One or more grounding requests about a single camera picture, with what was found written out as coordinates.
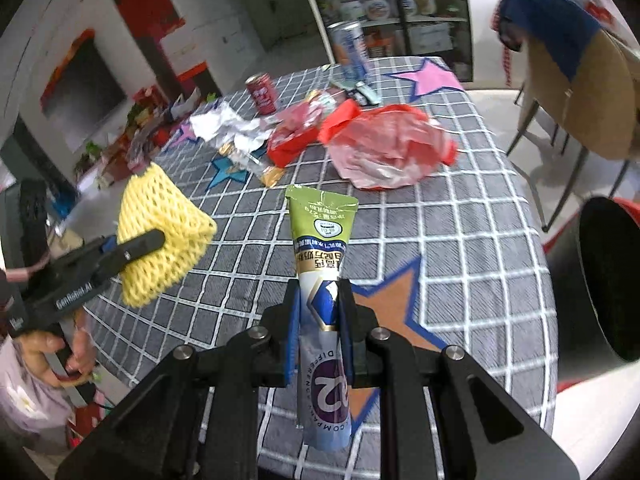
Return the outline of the pile of red gift boxes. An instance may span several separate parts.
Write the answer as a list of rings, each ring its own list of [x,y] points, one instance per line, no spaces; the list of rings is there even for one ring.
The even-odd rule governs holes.
[[[93,141],[86,144],[74,167],[76,184],[81,184],[89,174],[96,174],[108,185],[128,177],[164,148],[181,129],[180,124],[200,105],[214,102],[219,94],[209,92],[203,96],[201,89],[195,88],[187,98],[180,94],[165,107],[152,107],[151,90],[144,97],[144,101],[131,107],[125,128],[106,148]]]

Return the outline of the blue cloth on chair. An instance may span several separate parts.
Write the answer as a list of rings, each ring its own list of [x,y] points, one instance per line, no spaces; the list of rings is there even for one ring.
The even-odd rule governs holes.
[[[520,52],[525,37],[540,41],[568,81],[602,29],[572,0],[500,0],[491,27],[511,51]]]

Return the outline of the tall blue white can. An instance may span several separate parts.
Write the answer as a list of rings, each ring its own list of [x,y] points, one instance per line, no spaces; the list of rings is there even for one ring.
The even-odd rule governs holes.
[[[351,82],[366,82],[369,75],[369,55],[360,23],[357,21],[333,23],[328,27],[328,32],[344,79]]]

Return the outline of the black trash bin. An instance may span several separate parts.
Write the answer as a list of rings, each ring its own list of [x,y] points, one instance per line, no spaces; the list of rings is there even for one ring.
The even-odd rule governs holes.
[[[622,204],[587,200],[546,251],[558,322],[558,382],[639,359],[639,223]]]

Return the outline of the crumpled white paper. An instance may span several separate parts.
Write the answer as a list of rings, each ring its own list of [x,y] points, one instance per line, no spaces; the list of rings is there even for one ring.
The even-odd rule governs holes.
[[[243,152],[258,150],[274,129],[273,125],[260,118],[243,119],[223,99],[200,106],[189,117],[189,124],[194,136],[216,150],[231,143]]]

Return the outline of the red snack wrapper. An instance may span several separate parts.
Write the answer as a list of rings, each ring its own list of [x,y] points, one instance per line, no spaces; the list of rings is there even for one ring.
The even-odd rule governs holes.
[[[318,139],[324,108],[318,101],[303,101],[279,114],[279,122],[267,141],[267,155],[274,166],[284,168]]]

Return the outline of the grey checkered tablecloth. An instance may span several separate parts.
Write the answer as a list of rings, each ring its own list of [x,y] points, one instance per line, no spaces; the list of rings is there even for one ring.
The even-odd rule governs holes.
[[[540,235],[518,177],[470,97],[444,89],[419,98],[405,73],[414,56],[381,58],[370,81],[384,104],[409,104],[457,144],[453,164],[391,191],[359,191],[320,144],[282,183],[223,177],[213,150],[184,142],[158,163],[218,231],[178,284],[140,309],[111,284],[88,307],[102,379],[133,387],[179,344],[225,344],[283,297],[295,273],[285,187],[355,196],[342,274],[380,322],[419,344],[468,350],[542,428],[551,429],[558,329]]]

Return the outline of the glass display cabinet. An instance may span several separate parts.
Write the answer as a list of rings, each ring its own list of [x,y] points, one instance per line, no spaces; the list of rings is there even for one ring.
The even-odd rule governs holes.
[[[357,22],[371,58],[436,55],[462,82],[473,79],[469,0],[308,0],[329,59],[331,29]]]

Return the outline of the dark blue green packet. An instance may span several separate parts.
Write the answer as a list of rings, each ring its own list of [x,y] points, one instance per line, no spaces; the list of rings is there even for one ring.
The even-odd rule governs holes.
[[[376,107],[382,103],[382,98],[363,81],[354,84],[331,78],[329,84],[333,88],[342,90],[349,99],[362,107]]]

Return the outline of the red soda can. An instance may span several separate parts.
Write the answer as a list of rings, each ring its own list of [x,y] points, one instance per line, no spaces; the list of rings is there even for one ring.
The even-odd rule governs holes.
[[[271,115],[277,111],[278,97],[268,73],[261,72],[249,76],[245,81],[245,87],[259,115]]]

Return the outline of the yellow foam fruit net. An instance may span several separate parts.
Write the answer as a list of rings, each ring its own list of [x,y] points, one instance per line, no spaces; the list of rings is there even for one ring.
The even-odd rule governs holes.
[[[120,272],[124,303],[144,307],[178,284],[203,258],[216,233],[215,220],[155,162],[131,177],[116,232],[118,247],[130,255]]]

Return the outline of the clear gold wrapper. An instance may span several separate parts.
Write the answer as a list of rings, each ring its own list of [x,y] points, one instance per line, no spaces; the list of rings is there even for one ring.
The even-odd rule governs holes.
[[[284,175],[283,168],[262,162],[252,153],[240,150],[232,142],[224,144],[218,154],[230,162],[230,166],[224,170],[227,177],[246,172],[256,177],[266,188],[273,188]]]

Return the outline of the tan chair with backrest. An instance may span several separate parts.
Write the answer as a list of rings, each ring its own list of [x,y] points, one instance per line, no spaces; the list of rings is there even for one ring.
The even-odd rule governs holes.
[[[565,76],[548,48],[533,37],[527,39],[526,58],[523,110],[510,150],[523,139],[538,110],[544,110],[580,144],[559,203],[542,222],[541,229],[547,233],[572,194],[589,154],[623,163],[610,197],[639,159],[639,52],[599,30],[582,51],[573,77]]]

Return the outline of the red plastic bag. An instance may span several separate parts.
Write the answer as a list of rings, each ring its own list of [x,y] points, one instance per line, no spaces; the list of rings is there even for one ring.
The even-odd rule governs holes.
[[[318,140],[340,177],[360,190],[414,185],[458,154],[442,125],[408,104],[364,110],[347,100],[322,122]]]

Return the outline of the black television screen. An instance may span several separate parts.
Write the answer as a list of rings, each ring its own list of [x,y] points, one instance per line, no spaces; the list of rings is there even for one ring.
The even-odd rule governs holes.
[[[84,30],[55,67],[40,96],[43,115],[70,131],[98,128],[126,99],[94,42],[92,28]]]

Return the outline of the green white tube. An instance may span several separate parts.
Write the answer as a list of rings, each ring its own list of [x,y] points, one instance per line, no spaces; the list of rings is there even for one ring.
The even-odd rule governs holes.
[[[335,452],[352,434],[337,301],[358,200],[297,184],[285,197],[300,295],[298,422],[305,443]]]

